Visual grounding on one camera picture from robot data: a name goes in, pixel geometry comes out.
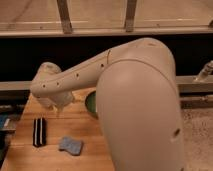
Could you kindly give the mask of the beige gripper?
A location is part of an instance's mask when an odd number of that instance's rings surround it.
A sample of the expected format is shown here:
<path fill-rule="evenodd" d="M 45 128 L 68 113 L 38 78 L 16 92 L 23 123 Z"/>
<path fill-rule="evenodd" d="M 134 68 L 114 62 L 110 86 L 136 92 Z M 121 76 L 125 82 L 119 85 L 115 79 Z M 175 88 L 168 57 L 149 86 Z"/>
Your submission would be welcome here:
<path fill-rule="evenodd" d="M 56 93 L 49 97 L 41 97 L 39 103 L 42 107 L 48 110 L 53 110 L 60 113 L 63 109 L 74 101 L 74 96 L 71 92 Z"/>

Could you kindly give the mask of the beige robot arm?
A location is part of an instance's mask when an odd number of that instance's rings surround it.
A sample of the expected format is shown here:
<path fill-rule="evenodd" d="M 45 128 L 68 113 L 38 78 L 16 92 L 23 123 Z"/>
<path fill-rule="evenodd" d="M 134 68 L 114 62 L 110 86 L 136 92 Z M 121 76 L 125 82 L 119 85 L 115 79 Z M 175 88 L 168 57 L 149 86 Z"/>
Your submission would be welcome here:
<path fill-rule="evenodd" d="M 30 91 L 62 108 L 89 87 L 115 171 L 185 171 L 175 61 L 164 43 L 140 38 L 66 71 L 45 62 Z"/>

